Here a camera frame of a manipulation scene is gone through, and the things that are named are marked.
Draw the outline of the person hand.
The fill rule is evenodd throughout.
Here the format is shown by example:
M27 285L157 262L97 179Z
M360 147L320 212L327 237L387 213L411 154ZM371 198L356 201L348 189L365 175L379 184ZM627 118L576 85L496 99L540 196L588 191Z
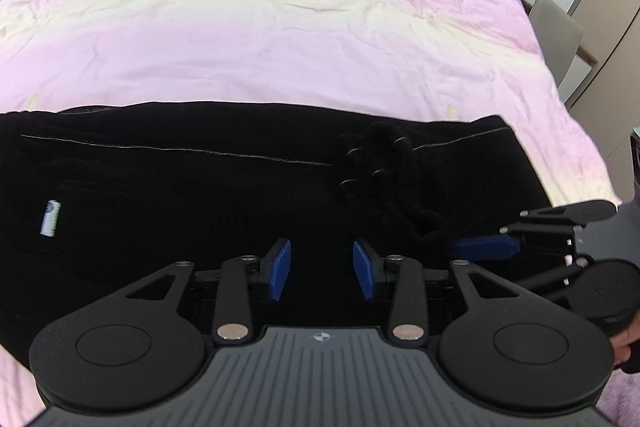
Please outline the person hand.
M610 338L610 343L614 350L614 361L616 366L620 366L630 359L630 345L631 343L635 343L639 338L639 315L636 314L626 329Z

